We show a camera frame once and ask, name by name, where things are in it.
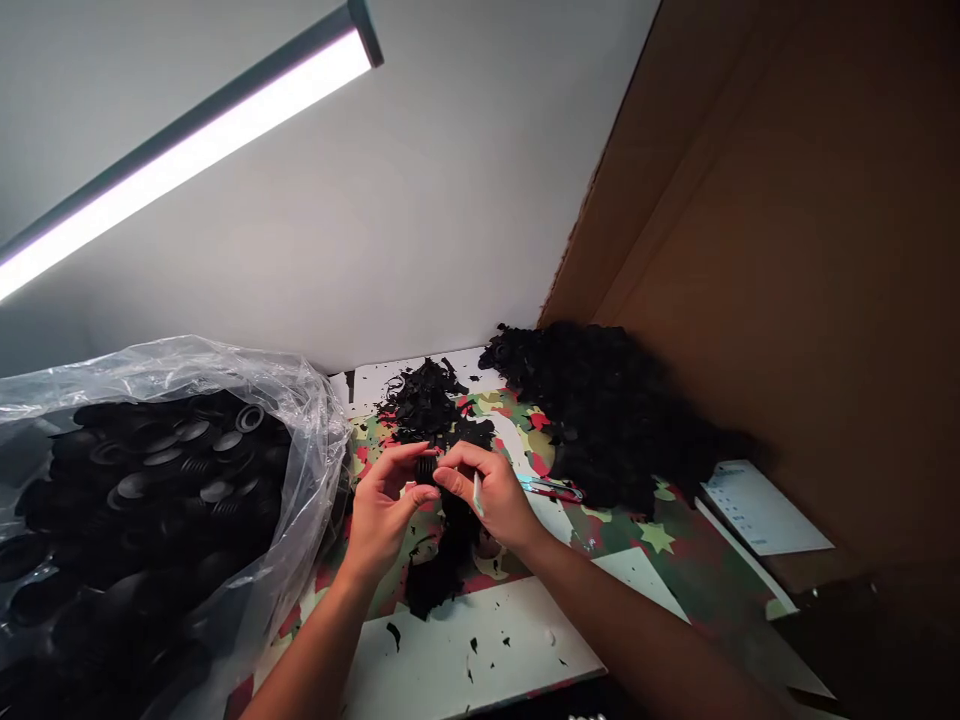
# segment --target pile of black rubber scraps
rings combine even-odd
[[[717,462],[753,449],[745,435],[700,417],[667,367],[623,328],[498,328],[480,368],[496,368],[520,402],[544,411],[558,446],[550,475],[572,480],[588,505],[623,505],[652,519],[655,476],[692,505]]]
[[[270,546],[290,434],[226,391],[89,405],[74,422],[0,543],[18,658],[0,714],[166,717],[210,668],[187,616]]]
[[[376,407],[381,422],[396,425],[397,442],[435,444],[461,419],[449,396],[463,395],[467,389],[457,382],[450,362],[446,358],[442,362],[443,366],[427,358],[416,370],[408,368],[387,382],[387,397]]]
[[[388,384],[387,398],[377,406],[380,421],[393,425],[393,438],[399,442],[427,440],[431,447],[448,450],[459,440],[490,449],[494,427],[489,420],[474,422],[470,407],[458,408],[451,396],[467,389],[444,358],[441,364],[430,358],[416,370],[406,370]],[[418,482],[430,482],[427,477]],[[437,554],[432,559],[407,568],[406,602],[410,612],[426,620],[430,611],[452,599],[463,587],[461,572],[473,558],[480,537],[480,520],[470,506],[456,495],[440,488],[444,520]]]

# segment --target scissors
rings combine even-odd
[[[564,502],[582,503],[583,493],[577,488],[567,487],[563,483],[546,480],[534,475],[517,475],[520,481],[520,487],[527,492],[544,495],[546,497],[556,498]],[[483,503],[480,501],[480,485],[483,482],[483,476],[479,472],[473,475],[473,506],[477,510],[477,515],[484,516]]]
[[[535,475],[517,475],[520,486],[527,492],[537,495],[546,495],[565,502],[582,503],[583,493],[577,488],[568,487],[563,483],[558,483],[547,478],[536,477]]]

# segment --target white paper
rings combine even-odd
[[[813,523],[746,460],[717,465],[704,484],[717,509],[758,555],[834,547]]]

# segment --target clear plastic bag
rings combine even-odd
[[[70,417],[76,408],[176,400],[223,389],[286,424],[290,457],[270,549],[189,618],[193,634],[215,658],[208,681],[178,707],[176,717],[222,715],[227,696],[253,670],[307,581],[330,520],[350,436],[329,381],[300,356],[194,335],[0,379],[0,531],[15,523],[12,504],[18,488],[45,462],[47,436],[75,427]]]

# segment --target camouflage fabric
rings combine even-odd
[[[457,400],[457,404],[466,408],[470,401],[473,401],[478,416],[498,413],[508,418],[520,430],[524,454],[534,472],[548,475],[553,464],[554,447],[542,429],[550,421],[537,406],[518,402],[517,396],[507,389],[465,395]],[[375,416],[356,418],[351,422],[354,426],[351,474],[354,482],[358,482],[380,457],[383,448],[392,442],[390,430]],[[509,455],[499,438],[496,445],[500,452]],[[571,547],[590,558],[633,547],[643,548],[690,622],[734,656],[749,654],[751,634],[763,631],[758,623],[764,623],[764,611],[773,601],[773,594],[709,521],[691,510],[668,483],[661,482],[655,495],[657,521],[651,523],[618,509],[593,510],[563,503],[563,510],[573,526],[569,538]],[[406,610],[403,595],[407,563],[411,559],[414,562],[419,558],[427,559],[436,551],[441,521],[438,510],[439,501],[424,505],[414,516],[400,556],[380,583],[367,619]],[[348,520],[341,539],[320,561],[314,582],[305,589],[300,602],[290,612],[254,675],[231,696],[227,718],[237,718],[243,712],[252,693],[266,679],[333,582],[346,552],[349,532]],[[463,594],[531,575],[512,553],[498,545],[496,548],[494,552],[485,552],[482,546],[478,549],[473,566],[464,576]],[[553,688],[543,688],[532,694],[550,689]]]

